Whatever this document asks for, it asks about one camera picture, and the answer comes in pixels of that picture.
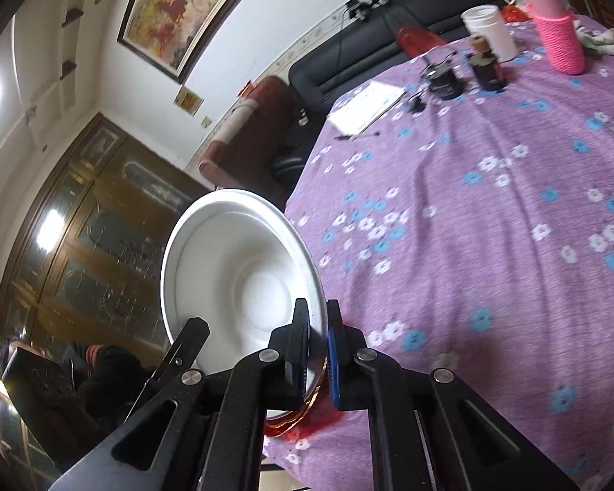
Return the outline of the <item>white foam bowl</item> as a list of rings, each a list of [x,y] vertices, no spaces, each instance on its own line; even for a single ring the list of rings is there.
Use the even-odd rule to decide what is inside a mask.
[[[188,319],[210,334],[196,365],[208,374],[267,348],[293,319],[297,300],[309,315],[306,394],[323,378],[326,298],[316,264],[298,231],[271,202],[242,189],[211,192],[179,217],[165,247],[160,309],[175,340]]]

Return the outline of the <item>red scalloped plate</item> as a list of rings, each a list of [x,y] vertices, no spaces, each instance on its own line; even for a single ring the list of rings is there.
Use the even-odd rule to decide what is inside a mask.
[[[293,427],[279,437],[284,442],[297,442],[308,439],[315,433],[322,432],[344,419],[347,413],[339,411],[332,403],[328,392],[318,394],[314,404],[310,407]]]

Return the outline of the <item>person in dark jacket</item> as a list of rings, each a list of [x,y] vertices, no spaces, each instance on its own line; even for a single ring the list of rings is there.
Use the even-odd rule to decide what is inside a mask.
[[[86,413],[106,433],[125,420],[153,373],[123,347],[77,342],[66,347],[61,366]]]

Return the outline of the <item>purple floral tablecloth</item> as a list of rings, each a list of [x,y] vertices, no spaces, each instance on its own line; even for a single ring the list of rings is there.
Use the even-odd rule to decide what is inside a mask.
[[[286,214],[325,293],[404,367],[447,367],[583,490],[614,476],[614,56],[319,133]]]

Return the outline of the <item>black ballpoint pen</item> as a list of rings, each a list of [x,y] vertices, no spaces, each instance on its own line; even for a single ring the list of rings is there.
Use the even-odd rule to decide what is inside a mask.
[[[360,133],[360,134],[342,134],[342,135],[335,136],[335,140],[351,142],[351,141],[355,141],[359,139],[366,139],[366,137],[377,137],[380,134],[381,133],[379,131],[366,132],[366,133]]]

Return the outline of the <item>wooden glass-door cabinet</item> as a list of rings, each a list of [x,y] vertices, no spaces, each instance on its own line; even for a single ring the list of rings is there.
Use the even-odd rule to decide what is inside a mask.
[[[57,162],[16,236],[0,286],[0,341],[53,357],[71,342],[122,346],[156,365],[166,243],[205,186],[103,114]]]

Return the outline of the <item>white notepad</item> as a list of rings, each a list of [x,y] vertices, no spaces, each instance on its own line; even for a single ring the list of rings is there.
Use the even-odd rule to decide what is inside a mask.
[[[330,112],[327,120],[345,135],[359,135],[396,105],[406,92],[403,86],[371,80],[343,106]]]

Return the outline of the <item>black laptop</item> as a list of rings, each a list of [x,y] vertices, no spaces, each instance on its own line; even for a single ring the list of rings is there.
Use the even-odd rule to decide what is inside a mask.
[[[59,471],[66,472],[107,436],[55,361],[17,347],[2,381],[28,431]]]

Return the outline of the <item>black leather sofa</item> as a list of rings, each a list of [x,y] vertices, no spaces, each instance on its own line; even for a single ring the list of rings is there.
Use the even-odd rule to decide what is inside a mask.
[[[305,54],[288,71],[304,123],[289,130],[285,148],[271,163],[280,186],[293,189],[312,153],[327,114],[336,100],[366,80],[408,60],[397,40],[405,25],[435,33],[447,42],[466,37],[461,13],[503,0],[391,0],[371,9],[319,47]]]

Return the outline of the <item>red plastic bag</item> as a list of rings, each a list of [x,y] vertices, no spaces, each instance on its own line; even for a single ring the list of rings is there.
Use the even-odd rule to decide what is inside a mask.
[[[432,48],[447,45],[447,42],[435,33],[414,27],[413,25],[401,27],[396,33],[396,40],[399,47],[402,48],[402,51],[410,59],[421,56]]]

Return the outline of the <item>framed painting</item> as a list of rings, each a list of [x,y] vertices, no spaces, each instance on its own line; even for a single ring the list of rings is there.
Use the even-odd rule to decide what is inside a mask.
[[[183,83],[242,0],[128,0],[117,41]]]

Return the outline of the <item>white plastic jar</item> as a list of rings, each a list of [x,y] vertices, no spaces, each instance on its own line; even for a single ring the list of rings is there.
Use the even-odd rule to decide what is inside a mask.
[[[496,5],[481,5],[463,11],[461,20],[470,34],[485,37],[500,62],[518,56],[516,42]]]

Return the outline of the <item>pink knit-sleeved bottle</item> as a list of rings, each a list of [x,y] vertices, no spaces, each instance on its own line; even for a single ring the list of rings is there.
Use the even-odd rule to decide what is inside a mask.
[[[586,69],[585,55],[578,40],[573,14],[562,0],[526,0],[551,66],[567,75]]]

